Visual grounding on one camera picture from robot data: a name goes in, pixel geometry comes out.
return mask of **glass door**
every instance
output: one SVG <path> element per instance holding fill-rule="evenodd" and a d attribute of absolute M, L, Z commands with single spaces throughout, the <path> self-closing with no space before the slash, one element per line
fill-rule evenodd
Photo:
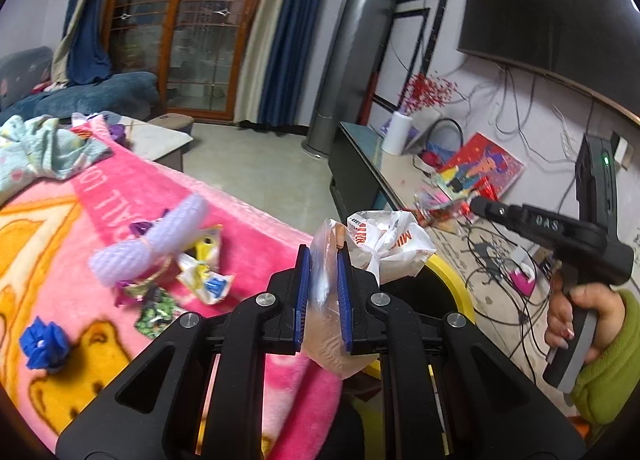
<path fill-rule="evenodd" d="M 168 63 L 169 110 L 233 119 L 245 1 L 180 0 Z"/>
<path fill-rule="evenodd" d="M 170 0 L 115 0 L 109 56 L 116 72 L 158 74 Z"/>

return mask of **metal screw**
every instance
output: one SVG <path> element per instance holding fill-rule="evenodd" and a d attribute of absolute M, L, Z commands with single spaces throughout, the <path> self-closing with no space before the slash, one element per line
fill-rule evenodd
<path fill-rule="evenodd" d="M 376 292 L 375 294 L 371 294 L 371 302 L 375 306 L 386 306 L 391 303 L 391 298 L 384 292 Z"/>
<path fill-rule="evenodd" d="M 276 297 L 269 292 L 263 292 L 262 294 L 258 294 L 255 302 L 260 306 L 271 306 L 276 302 Z"/>
<path fill-rule="evenodd" d="M 452 312 L 447 316 L 447 323 L 453 326 L 453 328 L 462 328 L 466 325 L 466 319 L 461 313 Z"/>
<path fill-rule="evenodd" d="M 185 328 L 193 328 L 200 322 L 200 316 L 193 312 L 187 312 L 180 318 L 180 324 Z"/>

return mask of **white plastic bag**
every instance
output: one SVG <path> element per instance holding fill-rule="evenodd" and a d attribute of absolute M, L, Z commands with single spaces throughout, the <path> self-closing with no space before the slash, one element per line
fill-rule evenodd
<path fill-rule="evenodd" d="M 416 276 L 435 252 L 429 235 L 409 212 L 367 211 L 345 228 L 325 220 L 311 242 L 311 284 L 306 306 L 305 353 L 325 370 L 346 379 L 377 358 L 352 356 L 340 332 L 337 251 L 348 246 L 351 265 L 372 272 L 378 284 Z"/>
<path fill-rule="evenodd" d="M 378 284 L 417 276 L 436 251 L 408 211 L 362 211 L 347 218 L 351 265 L 372 272 Z"/>

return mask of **television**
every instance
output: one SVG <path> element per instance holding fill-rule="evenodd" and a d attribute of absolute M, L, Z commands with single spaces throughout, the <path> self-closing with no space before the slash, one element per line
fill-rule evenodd
<path fill-rule="evenodd" d="M 640 124 L 635 0 L 466 0 L 458 49 L 559 80 Z"/>

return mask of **red picture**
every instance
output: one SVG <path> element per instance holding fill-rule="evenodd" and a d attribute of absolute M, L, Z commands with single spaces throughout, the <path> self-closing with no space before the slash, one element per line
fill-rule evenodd
<path fill-rule="evenodd" d="M 440 170 L 436 181 L 445 190 L 466 194 L 487 177 L 498 197 L 524 172 L 521 161 L 484 135 L 476 133 Z"/>

